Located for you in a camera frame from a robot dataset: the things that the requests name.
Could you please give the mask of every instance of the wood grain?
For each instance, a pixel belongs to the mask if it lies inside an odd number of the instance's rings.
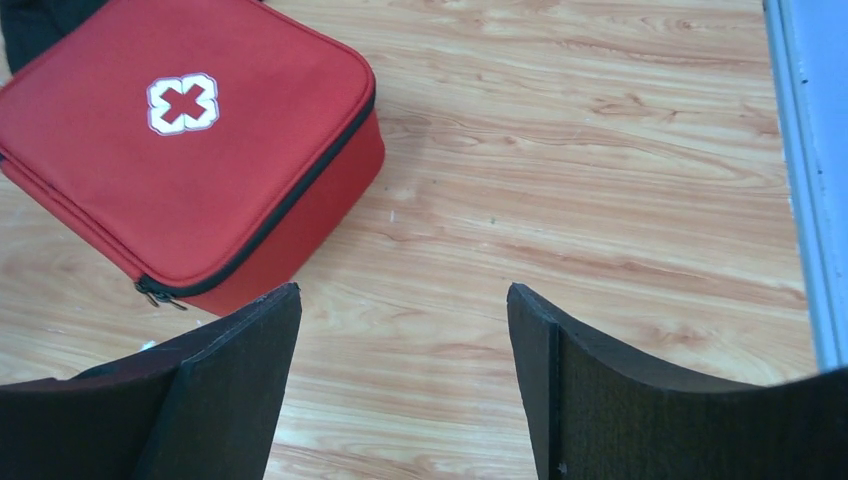
[[[388,157],[297,275],[267,478],[534,478],[513,281],[698,371],[815,371],[759,1],[269,3],[372,63]],[[211,319],[0,181],[0,382]]]

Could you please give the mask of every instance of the black zipper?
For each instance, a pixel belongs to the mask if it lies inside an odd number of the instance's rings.
[[[220,270],[202,281],[188,287],[172,287],[165,285],[154,280],[149,275],[143,274],[141,278],[135,282],[136,290],[145,295],[154,306],[158,307],[160,303],[170,303],[176,308],[184,310],[185,307],[174,302],[174,299],[200,295],[212,290],[224,282],[224,280],[232,275],[233,272],[250,257],[254,250],[256,250],[259,245],[265,241],[268,235],[270,235],[280,221],[285,218],[286,214],[288,214],[292,207],[297,204],[298,200],[300,200],[303,194],[306,193],[310,186],[312,186],[315,180],[317,180],[324,170],[326,170],[326,168],[330,165],[330,162],[338,156],[342,148],[347,145],[347,142],[350,141],[356,131],[359,130],[374,110],[374,100],[375,94],[372,93],[368,103],[365,104],[359,114],[356,115],[351,124],[345,129],[339,138],[330,145],[330,148],[321,155],[321,158],[319,158],[312,168],[306,172],[303,178],[295,184],[292,191],[286,195],[280,204],[277,205],[277,208],[275,208],[268,218],[265,219],[259,227],[259,230],[256,231],[256,234],[254,234],[253,237],[245,243],[244,247],[242,247],[241,250],[239,250],[238,253],[236,253],[233,258],[231,258],[230,261],[227,262],[227,264]]]

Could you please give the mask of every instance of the black bag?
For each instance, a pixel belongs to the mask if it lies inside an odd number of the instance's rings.
[[[74,31],[108,0],[0,0],[12,74]]]

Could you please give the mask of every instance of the red cross logo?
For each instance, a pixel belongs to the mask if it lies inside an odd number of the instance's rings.
[[[147,121],[159,135],[205,130],[218,120],[218,85],[205,73],[160,78],[147,88]]]
[[[169,88],[167,92],[162,94],[162,99],[171,105],[171,108],[162,115],[162,120],[168,123],[174,123],[180,115],[188,115],[197,120],[206,112],[206,109],[197,103],[197,98],[205,90],[200,85],[192,85],[186,93],[180,93],[173,88]]]

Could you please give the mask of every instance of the red first aid bag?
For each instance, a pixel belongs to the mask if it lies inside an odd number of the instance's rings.
[[[254,0],[111,0],[0,91],[0,168],[154,303],[289,281],[384,158],[361,55]]]

